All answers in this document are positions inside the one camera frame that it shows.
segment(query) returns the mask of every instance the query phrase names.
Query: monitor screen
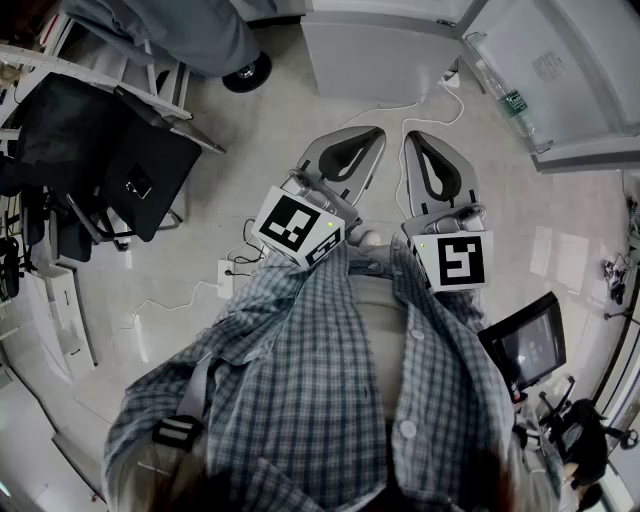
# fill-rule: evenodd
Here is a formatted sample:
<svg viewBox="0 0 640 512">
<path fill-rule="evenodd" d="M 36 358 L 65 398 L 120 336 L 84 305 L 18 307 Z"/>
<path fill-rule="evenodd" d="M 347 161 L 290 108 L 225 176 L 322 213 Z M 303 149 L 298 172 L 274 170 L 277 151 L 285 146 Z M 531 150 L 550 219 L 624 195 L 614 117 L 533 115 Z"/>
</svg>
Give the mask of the monitor screen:
<svg viewBox="0 0 640 512">
<path fill-rule="evenodd" d="M 511 376 L 518 387 L 546 374 L 558 362 L 548 315 L 542 315 L 505 336 L 502 346 L 511 366 Z"/>
<path fill-rule="evenodd" d="M 510 389 L 522 391 L 566 363 L 560 306 L 551 292 L 478 337 Z"/>
</svg>

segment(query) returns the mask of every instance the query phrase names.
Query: white cabinet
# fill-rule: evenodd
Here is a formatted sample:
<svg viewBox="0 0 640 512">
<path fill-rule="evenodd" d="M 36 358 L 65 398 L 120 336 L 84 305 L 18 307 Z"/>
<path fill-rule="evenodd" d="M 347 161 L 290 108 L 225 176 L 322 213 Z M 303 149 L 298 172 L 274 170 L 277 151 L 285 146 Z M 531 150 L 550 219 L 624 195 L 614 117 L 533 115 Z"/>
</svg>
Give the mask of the white cabinet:
<svg viewBox="0 0 640 512">
<path fill-rule="evenodd" d="M 485 0 L 465 60 L 542 172 L 640 163 L 640 14 L 627 0 Z M 511 108 L 514 98 L 524 107 Z"/>
<path fill-rule="evenodd" d="M 301 23 L 323 96 L 422 102 L 462 56 L 538 171 L 640 169 L 638 5 L 313 0 Z"/>
<path fill-rule="evenodd" d="M 51 370 L 72 383 L 94 369 L 73 271 L 50 265 L 25 274 L 33 321 Z"/>
<path fill-rule="evenodd" d="M 472 0 L 312 0 L 313 10 L 366 12 L 457 23 Z"/>
</svg>

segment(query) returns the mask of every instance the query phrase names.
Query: tiled floor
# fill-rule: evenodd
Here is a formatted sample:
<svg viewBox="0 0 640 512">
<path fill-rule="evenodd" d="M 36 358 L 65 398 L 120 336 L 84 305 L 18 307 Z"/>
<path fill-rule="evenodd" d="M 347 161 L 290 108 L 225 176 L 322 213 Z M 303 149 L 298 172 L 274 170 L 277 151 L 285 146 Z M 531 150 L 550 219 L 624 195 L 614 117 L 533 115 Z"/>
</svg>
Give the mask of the tiled floor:
<svg viewBox="0 0 640 512">
<path fill-rule="evenodd" d="M 186 223 L 159 233 L 152 243 L 133 240 L 116 253 L 103 244 L 78 265 L 81 300 L 99 366 L 73 387 L 46 366 L 28 324 L 6 343 L 13 364 L 43 400 L 54 421 L 96 460 L 125 387 L 187 346 L 222 308 L 216 290 L 200 286 L 191 308 L 167 312 L 154 305 L 132 313 L 146 299 L 166 306 L 188 303 L 196 283 L 217 280 L 217 261 L 241 242 L 245 219 L 256 215 L 271 185 L 282 182 L 315 138 L 336 130 L 376 105 L 321 98 L 298 27 L 259 31 L 274 61 L 271 78 L 247 95 L 219 81 L 194 79 L 187 107 L 194 123 L 229 150 L 204 154 L 180 199 Z M 406 124 L 442 138 L 460 151 L 480 178 L 481 200 L 495 231 L 495 275 L 486 290 L 495 320 L 553 290 L 562 304 L 569 363 L 578 392 L 587 395 L 619 335 L 620 322 L 604 322 L 606 284 L 600 261 L 622 251 L 626 211 L 617 171 L 541 176 L 469 74 L 457 91 L 466 105 L 453 126 Z M 361 217 L 388 240 L 402 215 L 394 202 L 398 183 L 400 126 L 405 117 L 447 121 L 458 105 L 444 91 L 411 109 L 371 112 L 355 124 L 387 133 L 387 150 L 358 207 Z M 248 254 L 244 248 L 238 254 Z"/>
</svg>

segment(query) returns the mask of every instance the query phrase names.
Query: white cable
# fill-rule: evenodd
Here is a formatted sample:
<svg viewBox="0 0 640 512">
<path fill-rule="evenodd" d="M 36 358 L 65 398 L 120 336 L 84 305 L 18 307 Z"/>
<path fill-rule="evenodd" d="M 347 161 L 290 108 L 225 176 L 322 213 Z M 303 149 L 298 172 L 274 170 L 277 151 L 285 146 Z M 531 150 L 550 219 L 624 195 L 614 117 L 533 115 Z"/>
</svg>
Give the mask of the white cable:
<svg viewBox="0 0 640 512">
<path fill-rule="evenodd" d="M 352 123 L 356 119 L 360 119 L 363 115 L 368 114 L 369 112 L 384 112 L 384 111 L 387 111 L 387 110 L 403 110 L 405 108 L 412 108 L 412 107 L 415 107 L 417 105 L 418 105 L 417 103 L 412 103 L 411 105 L 403 105 L 401 107 L 370 108 L 369 110 L 365 110 L 364 112 L 360 112 L 357 116 L 352 117 L 346 123 L 342 123 L 342 125 L 340 126 L 340 128 L 338 128 L 338 130 L 342 130 L 349 123 Z"/>
<path fill-rule="evenodd" d="M 113 374 L 111 374 L 110 377 L 113 377 L 116 373 L 116 350 L 113 344 L 113 339 L 116 337 L 118 333 L 122 331 L 131 331 L 136 328 L 136 317 L 138 316 L 138 311 L 144 308 L 147 304 L 153 304 L 154 306 L 161 307 L 165 311 L 177 311 L 178 309 L 189 308 L 193 305 L 193 302 L 196 300 L 196 292 L 198 291 L 198 288 L 200 287 L 201 284 L 205 284 L 207 286 L 210 286 L 211 288 L 220 288 L 219 284 L 212 284 L 212 283 L 208 283 L 207 281 L 198 281 L 195 288 L 193 289 L 193 293 L 191 294 L 191 301 L 188 304 L 181 304 L 179 306 L 168 307 L 168 306 L 165 306 L 164 304 L 160 304 L 159 302 L 156 302 L 155 300 L 146 299 L 140 306 L 134 309 L 133 314 L 131 315 L 131 327 L 122 327 L 117 331 L 115 331 L 111 336 L 110 342 L 111 342 L 111 352 L 113 355 Z"/>
<path fill-rule="evenodd" d="M 400 205 L 400 201 L 398 199 L 398 193 L 400 192 L 400 187 L 402 187 L 402 182 L 405 180 L 405 171 L 404 171 L 404 166 L 402 165 L 402 153 L 404 151 L 405 123 L 407 121 L 416 121 L 416 122 L 422 122 L 422 123 L 435 123 L 435 124 L 441 124 L 443 126 L 451 126 L 458 119 L 460 119 L 460 117 L 462 117 L 462 114 L 464 113 L 464 102 L 453 91 L 451 91 L 451 89 L 447 87 L 447 84 L 445 84 L 443 81 L 439 83 L 442 85 L 442 87 L 444 87 L 445 91 L 447 91 L 449 94 L 451 94 L 451 96 L 453 96 L 456 100 L 458 100 L 458 103 L 460 104 L 460 112 L 458 112 L 458 115 L 453 119 L 453 121 L 436 121 L 433 119 L 415 119 L 415 118 L 407 118 L 402 120 L 402 125 L 400 127 L 400 131 L 402 132 L 402 139 L 400 141 L 400 152 L 398 153 L 398 164 L 400 165 L 400 180 L 398 181 L 398 187 L 396 188 L 395 198 L 396 198 L 396 204 L 398 205 L 398 208 L 400 208 L 400 211 L 402 212 L 402 215 L 404 215 L 405 219 L 408 219 L 409 216 L 406 214 L 406 212 Z"/>
</svg>

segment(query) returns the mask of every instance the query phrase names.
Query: plaid shirt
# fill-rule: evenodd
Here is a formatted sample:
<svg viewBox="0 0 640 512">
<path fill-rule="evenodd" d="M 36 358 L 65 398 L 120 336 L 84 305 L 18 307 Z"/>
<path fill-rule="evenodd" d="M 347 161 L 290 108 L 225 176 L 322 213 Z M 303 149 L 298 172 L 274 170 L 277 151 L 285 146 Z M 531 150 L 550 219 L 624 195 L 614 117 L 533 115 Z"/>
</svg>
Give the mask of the plaid shirt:
<svg viewBox="0 0 640 512">
<path fill-rule="evenodd" d="M 105 482 L 119 454 L 175 414 L 211 352 L 206 464 L 208 474 L 230 473 L 232 500 L 248 510 L 346 510 L 381 489 L 385 420 L 347 278 L 375 275 L 367 263 L 350 260 L 346 244 L 311 271 L 270 255 L 211 328 L 129 387 L 107 439 Z M 483 314 L 475 294 L 430 293 L 397 238 L 389 263 L 393 293 L 408 310 L 390 434 L 399 487 L 416 509 L 472 508 L 479 454 L 506 460 L 514 423 L 504 382 L 475 334 Z"/>
</svg>

